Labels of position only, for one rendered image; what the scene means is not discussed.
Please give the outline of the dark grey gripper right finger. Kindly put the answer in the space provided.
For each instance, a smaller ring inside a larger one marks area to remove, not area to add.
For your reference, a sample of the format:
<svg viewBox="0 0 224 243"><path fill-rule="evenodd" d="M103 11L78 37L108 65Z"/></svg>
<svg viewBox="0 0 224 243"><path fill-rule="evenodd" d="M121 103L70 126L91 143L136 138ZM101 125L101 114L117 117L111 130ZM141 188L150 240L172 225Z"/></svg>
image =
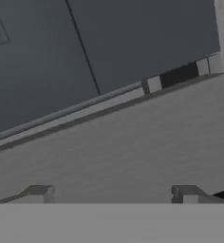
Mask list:
<svg viewBox="0 0 224 243"><path fill-rule="evenodd" d="M207 203L224 204L224 191L209 195L196 185L174 185L171 189L172 203Z"/></svg>

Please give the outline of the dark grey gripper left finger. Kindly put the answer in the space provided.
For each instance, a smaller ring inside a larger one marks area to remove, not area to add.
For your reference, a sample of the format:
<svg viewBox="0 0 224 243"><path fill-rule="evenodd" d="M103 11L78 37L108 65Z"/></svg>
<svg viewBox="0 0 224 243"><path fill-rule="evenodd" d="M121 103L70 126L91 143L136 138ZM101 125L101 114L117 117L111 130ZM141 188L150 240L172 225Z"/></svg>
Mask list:
<svg viewBox="0 0 224 243"><path fill-rule="evenodd" d="M53 203L53 185L30 185L21 193L0 199L0 203Z"/></svg>

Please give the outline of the plain blue-grey cupboard door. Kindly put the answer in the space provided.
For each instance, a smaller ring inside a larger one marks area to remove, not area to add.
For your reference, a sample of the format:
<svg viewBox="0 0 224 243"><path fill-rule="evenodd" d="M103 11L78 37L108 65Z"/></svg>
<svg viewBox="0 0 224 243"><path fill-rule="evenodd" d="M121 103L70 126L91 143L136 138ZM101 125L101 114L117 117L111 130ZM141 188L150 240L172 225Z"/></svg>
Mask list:
<svg viewBox="0 0 224 243"><path fill-rule="evenodd" d="M68 0L102 93L220 50L214 0Z"/></svg>

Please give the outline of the blue-grey cupboard door with inset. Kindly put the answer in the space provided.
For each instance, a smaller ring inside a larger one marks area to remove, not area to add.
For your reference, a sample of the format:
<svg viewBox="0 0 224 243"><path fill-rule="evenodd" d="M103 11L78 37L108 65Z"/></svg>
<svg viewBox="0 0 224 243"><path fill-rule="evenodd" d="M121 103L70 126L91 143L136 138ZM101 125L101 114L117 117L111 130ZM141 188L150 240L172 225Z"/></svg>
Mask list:
<svg viewBox="0 0 224 243"><path fill-rule="evenodd" d="M0 132L97 95L65 0L0 0Z"/></svg>

